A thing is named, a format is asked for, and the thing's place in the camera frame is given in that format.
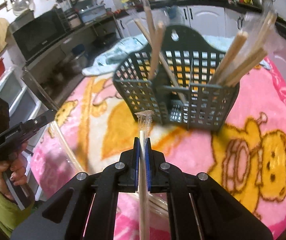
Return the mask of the wooden chopsticks pair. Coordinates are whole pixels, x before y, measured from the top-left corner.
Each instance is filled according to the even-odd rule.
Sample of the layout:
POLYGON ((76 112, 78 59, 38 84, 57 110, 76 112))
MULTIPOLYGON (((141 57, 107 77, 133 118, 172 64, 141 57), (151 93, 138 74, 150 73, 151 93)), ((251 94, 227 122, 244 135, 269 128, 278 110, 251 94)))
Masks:
POLYGON ((66 155, 68 156, 69 161, 73 164, 74 169, 77 172, 85 172, 85 170, 80 165, 79 161, 77 160, 76 156, 74 155, 74 152, 71 150, 70 146, 66 142, 63 133, 61 132, 58 124, 56 121, 53 121, 50 123, 50 128, 52 130, 52 133, 56 138, 58 138, 61 147, 65 151, 66 155))
POLYGON ((154 79, 155 72, 160 63, 159 53, 161 50, 163 37, 164 37, 164 24, 160 22, 156 28, 154 24, 152 9, 151 9, 149 1, 142 0, 142 4, 143 4, 143 8, 146 14, 148 31, 149 31, 150 40, 151 40, 151 43, 150 43, 151 48, 152 48, 152 55, 151 55, 151 60, 150 60, 151 69, 150 69, 148 79, 152 80, 154 79))
POLYGON ((277 17, 274 9, 266 9, 261 14, 247 13, 243 28, 236 34, 209 83, 234 87, 268 54, 280 49, 275 27, 277 17))
POLYGON ((163 45, 163 39, 166 30, 166 26, 164 25, 164 23, 160 21, 157 25, 157 28, 155 29, 154 34, 151 36, 140 19, 135 18, 134 22, 140 29, 140 31, 143 33, 144 37, 146 38, 152 49, 148 80, 154 79, 159 63, 161 63, 171 83, 174 85, 174 87, 179 88, 178 81, 174 76, 173 72, 171 71, 163 53, 161 52, 161 47, 163 45))
POLYGON ((150 239, 150 211, 148 199, 148 182, 146 169, 146 143, 152 123, 153 111, 137 112, 138 138, 140 142, 139 168, 138 168, 138 199, 139 199, 139 232, 140 239, 150 239))

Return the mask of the black microwave oven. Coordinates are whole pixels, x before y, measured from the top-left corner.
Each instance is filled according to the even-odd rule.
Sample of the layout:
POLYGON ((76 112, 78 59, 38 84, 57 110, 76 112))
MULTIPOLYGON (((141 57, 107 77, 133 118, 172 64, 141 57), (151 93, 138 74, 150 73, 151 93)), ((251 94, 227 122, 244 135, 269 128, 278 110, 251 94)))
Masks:
POLYGON ((70 29, 61 9, 49 10, 33 19, 31 16, 33 12, 27 11, 8 27, 23 61, 26 62, 61 39, 70 29))

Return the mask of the steel pot on shelf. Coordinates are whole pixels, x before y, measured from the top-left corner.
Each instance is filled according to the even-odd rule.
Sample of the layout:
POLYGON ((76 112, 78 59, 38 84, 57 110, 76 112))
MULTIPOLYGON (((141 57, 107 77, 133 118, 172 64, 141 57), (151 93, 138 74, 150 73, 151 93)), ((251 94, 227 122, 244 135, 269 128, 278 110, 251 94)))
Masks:
POLYGON ((77 55, 70 53, 66 57, 66 63, 64 68, 68 73, 79 74, 84 68, 87 67, 88 63, 89 60, 85 51, 82 51, 77 55))

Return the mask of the dark green utensil basket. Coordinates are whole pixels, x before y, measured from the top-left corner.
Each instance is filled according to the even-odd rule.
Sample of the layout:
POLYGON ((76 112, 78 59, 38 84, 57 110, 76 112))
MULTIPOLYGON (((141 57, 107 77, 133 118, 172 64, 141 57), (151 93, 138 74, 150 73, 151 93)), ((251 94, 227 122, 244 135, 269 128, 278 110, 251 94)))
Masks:
POLYGON ((195 30, 170 25, 161 52, 176 78, 173 83, 163 66, 148 79, 150 45, 132 52, 114 72, 113 84, 130 112, 151 110, 159 124, 218 131, 225 123, 239 92, 239 85, 209 83, 225 53, 214 48, 195 30))

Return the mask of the light blue cloth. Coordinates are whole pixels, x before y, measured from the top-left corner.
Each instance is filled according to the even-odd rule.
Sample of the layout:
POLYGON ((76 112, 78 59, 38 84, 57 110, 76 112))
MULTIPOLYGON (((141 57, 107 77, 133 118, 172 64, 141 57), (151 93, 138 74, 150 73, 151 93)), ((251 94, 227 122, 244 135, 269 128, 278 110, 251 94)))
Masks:
MULTIPOLYGON (((233 37, 221 36, 202 36, 208 44, 221 51, 227 51, 230 47, 233 37)), ((82 70, 85 77, 98 76, 114 72, 116 67, 128 57, 133 51, 141 50, 147 45, 147 40, 143 34, 123 38, 117 42, 111 49, 98 55, 93 63, 90 63, 82 70)))

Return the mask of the glass lid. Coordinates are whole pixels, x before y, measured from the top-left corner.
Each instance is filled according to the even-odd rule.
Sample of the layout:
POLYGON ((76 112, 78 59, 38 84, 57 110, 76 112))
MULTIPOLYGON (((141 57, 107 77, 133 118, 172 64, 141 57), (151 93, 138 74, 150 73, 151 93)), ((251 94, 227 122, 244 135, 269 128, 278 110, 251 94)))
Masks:
POLYGON ((20 16, 26 11, 34 11, 35 9, 33 0, 10 0, 10 2, 15 16, 20 16))

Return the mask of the blender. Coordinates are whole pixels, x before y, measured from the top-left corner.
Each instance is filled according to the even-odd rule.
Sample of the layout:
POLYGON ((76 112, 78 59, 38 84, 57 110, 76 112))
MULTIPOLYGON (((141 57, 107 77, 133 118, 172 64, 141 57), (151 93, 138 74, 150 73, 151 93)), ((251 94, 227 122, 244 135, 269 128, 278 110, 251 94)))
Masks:
POLYGON ((68 13, 76 5, 77 0, 57 0, 57 3, 64 13, 68 13))

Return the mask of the blue plastic box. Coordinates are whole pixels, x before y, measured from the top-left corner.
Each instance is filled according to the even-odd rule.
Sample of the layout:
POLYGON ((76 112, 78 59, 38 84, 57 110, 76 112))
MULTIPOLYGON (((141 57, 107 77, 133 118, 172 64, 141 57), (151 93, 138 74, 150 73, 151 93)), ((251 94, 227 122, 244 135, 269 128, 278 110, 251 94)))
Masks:
POLYGON ((86 9, 80 9, 78 12, 80 18, 84 23, 94 21, 100 16, 104 16, 106 14, 106 8, 104 4, 95 5, 86 9))

